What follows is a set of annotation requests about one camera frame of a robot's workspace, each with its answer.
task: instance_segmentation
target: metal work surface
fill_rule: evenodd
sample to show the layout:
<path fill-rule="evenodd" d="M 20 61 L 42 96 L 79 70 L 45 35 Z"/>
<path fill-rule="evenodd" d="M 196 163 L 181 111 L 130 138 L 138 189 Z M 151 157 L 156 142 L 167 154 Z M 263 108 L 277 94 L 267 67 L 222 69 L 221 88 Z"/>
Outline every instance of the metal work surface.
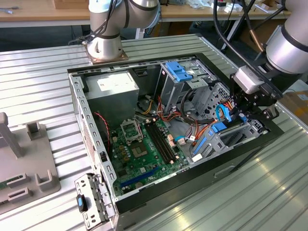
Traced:
<path fill-rule="evenodd" d="M 229 75 L 236 66 L 195 35 L 128 40 L 130 60 L 203 52 Z M 74 180 L 90 171 L 67 69 L 89 65 L 82 46 L 0 53 L 0 110 L 9 127 L 45 124 L 60 191 L 0 215 L 3 230 L 86 230 Z M 132 230 L 303 230 L 307 228 L 308 135 L 282 113 L 285 134 L 240 170 Z"/>

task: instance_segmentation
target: ram slot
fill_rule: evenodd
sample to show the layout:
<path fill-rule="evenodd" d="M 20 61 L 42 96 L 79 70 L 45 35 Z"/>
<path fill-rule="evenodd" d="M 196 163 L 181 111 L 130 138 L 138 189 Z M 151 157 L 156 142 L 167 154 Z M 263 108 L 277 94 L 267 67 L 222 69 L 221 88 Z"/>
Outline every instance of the ram slot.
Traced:
<path fill-rule="evenodd" d="M 156 149 L 162 156 L 164 163 L 169 164 L 171 160 L 176 161 L 176 158 L 170 148 L 170 146 L 165 141 L 165 138 L 161 134 L 160 130 L 156 124 L 147 124 L 145 126 L 146 131 L 152 139 Z"/>

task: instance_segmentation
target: green circuit board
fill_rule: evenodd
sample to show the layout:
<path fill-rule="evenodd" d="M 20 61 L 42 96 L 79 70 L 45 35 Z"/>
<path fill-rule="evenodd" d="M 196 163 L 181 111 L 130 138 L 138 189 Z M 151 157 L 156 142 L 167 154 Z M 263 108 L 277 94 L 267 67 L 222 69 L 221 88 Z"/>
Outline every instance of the green circuit board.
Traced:
<path fill-rule="evenodd" d="M 14 181 L 14 180 L 17 180 L 17 179 L 20 179 L 20 178 L 22 178 L 22 177 L 23 177 L 23 176 L 20 175 L 20 176 L 13 177 L 13 178 L 10 178 L 10 179 L 5 180 L 5 181 L 1 181 L 1 182 L 0 182 L 0 190 L 1 190 L 1 189 L 7 188 L 7 187 L 8 187 L 7 183 L 9 183 L 9 182 L 11 182 L 11 181 Z"/>
<path fill-rule="evenodd" d="M 160 129 L 162 136 L 169 145 L 167 135 L 170 133 L 164 122 L 159 120 L 156 121 L 155 125 Z M 113 184 L 116 196 L 123 195 L 157 179 L 163 178 L 188 165 L 185 155 L 177 146 L 172 148 L 172 152 L 177 156 L 177 159 L 172 164 L 165 163 L 145 129 L 145 124 L 140 124 L 140 128 L 143 135 L 142 142 L 137 141 L 131 145 L 127 145 L 121 128 L 111 131 L 113 139 L 116 136 L 116 142 L 113 142 L 111 161 L 117 176 L 117 180 Z M 128 180 L 141 175 L 144 176 L 145 174 L 150 174 L 150 176 L 142 178 L 138 182 L 127 185 L 126 187 L 121 185 Z"/>

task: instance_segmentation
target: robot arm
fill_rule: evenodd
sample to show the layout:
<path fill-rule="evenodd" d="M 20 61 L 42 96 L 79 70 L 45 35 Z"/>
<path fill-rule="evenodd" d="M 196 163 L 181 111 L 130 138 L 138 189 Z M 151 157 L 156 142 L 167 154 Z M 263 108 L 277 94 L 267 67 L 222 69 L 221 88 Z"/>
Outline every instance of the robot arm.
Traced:
<path fill-rule="evenodd" d="M 158 0 L 90 0 L 89 11 L 91 31 L 106 24 L 91 36 L 87 51 L 95 59 L 111 61 L 123 53 L 120 29 L 153 27 L 159 20 L 160 4 Z"/>
<path fill-rule="evenodd" d="M 308 1 L 287 0 L 285 6 L 292 12 L 285 24 L 269 41 L 263 58 L 253 64 L 270 80 L 265 83 L 248 66 L 243 66 L 231 76 L 231 97 L 234 115 L 243 113 L 251 119 L 271 120 L 279 115 L 273 107 L 281 96 L 275 94 L 274 85 L 281 92 L 296 82 L 300 74 L 308 71 Z M 254 111 L 257 106 L 267 106 L 261 113 Z"/>

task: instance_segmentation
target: label sticker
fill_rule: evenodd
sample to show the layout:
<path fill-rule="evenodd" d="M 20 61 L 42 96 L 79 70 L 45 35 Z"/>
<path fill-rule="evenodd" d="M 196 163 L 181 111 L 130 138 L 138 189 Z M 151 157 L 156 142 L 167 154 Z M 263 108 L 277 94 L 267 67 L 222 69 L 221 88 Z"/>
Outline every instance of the label sticker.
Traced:
<path fill-rule="evenodd" d="M 112 74 L 109 77 L 101 78 L 97 81 L 98 86 L 101 91 L 114 90 L 124 87 L 133 86 L 133 81 L 129 78 L 127 74 Z"/>
<path fill-rule="evenodd" d="M 194 71 L 186 71 L 188 75 L 194 74 Z"/>
<path fill-rule="evenodd" d="M 301 95 L 298 95 L 298 96 L 299 96 L 299 98 L 301 100 L 308 100 L 308 96 L 307 95 L 301 94 Z"/>

